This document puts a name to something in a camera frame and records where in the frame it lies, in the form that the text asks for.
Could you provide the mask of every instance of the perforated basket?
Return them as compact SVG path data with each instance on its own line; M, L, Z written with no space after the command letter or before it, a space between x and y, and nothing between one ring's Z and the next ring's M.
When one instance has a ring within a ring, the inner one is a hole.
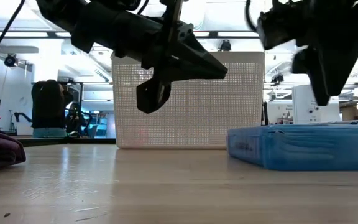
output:
M264 79L263 52L216 52L229 72L224 80L174 82L158 111L136 107L136 86L152 76L130 58L113 58L117 146L142 148L226 148L228 129L258 126Z

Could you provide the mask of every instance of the desk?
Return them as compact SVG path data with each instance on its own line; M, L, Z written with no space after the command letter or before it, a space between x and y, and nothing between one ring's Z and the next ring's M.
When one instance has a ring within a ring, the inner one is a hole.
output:
M358 172L272 172L225 151L25 150L0 171L0 224L358 223Z

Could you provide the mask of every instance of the blue plastic box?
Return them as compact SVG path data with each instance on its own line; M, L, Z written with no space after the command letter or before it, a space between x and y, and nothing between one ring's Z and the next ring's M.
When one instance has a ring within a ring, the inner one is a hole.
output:
M358 170L358 125L231 129L227 151L232 157L272 170Z

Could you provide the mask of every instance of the wooden table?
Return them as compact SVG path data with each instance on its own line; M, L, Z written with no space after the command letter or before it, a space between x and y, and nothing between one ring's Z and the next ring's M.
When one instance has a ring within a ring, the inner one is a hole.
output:
M358 172L273 172L225 151L26 153L0 171L0 224L358 223Z

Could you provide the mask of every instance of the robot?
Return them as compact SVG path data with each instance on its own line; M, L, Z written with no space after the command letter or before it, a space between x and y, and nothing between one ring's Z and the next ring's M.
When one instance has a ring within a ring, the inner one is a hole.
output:
M148 1L135 14L130 11L140 7L140 0L37 0L44 18L69 32L75 47L89 52L96 42L119 58L154 68L152 78L137 87L137 107L144 113L167 102L174 81L223 79L227 73L197 41L193 26L179 20L184 0L160 0L167 7L161 17L141 15ZM247 0L246 22L265 50L296 40L302 49L293 58L292 71L308 74L317 104L327 105L341 93L358 58L356 0L272 3L254 25Z

